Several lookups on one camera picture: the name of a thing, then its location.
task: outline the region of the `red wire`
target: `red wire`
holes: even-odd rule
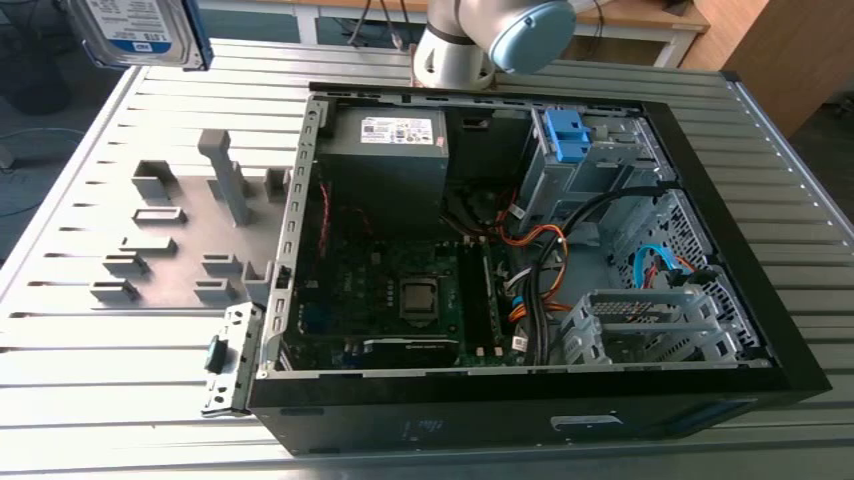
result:
[[[325,257],[325,242],[329,237],[329,192],[325,184],[320,184],[320,192],[323,193],[323,226],[320,227],[320,240],[317,241],[317,251],[320,258]]]

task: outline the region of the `motherboard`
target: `motherboard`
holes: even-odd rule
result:
[[[299,292],[295,357],[312,368],[503,364],[486,241],[342,240]]]

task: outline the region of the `metal bracket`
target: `metal bracket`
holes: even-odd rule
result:
[[[208,398],[203,417],[249,415],[247,402],[257,363],[264,311],[252,303],[225,309],[224,324],[211,340],[204,368],[208,371]]]

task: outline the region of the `blue drive bracket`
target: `blue drive bracket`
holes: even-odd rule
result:
[[[590,151],[590,129],[575,110],[546,110],[546,128],[555,146],[558,162],[580,163]]]

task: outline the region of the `power supply label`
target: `power supply label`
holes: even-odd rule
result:
[[[367,117],[362,120],[362,143],[432,145],[432,122],[426,118]]]
[[[104,38],[133,53],[165,53],[172,46],[156,0],[85,0]]]

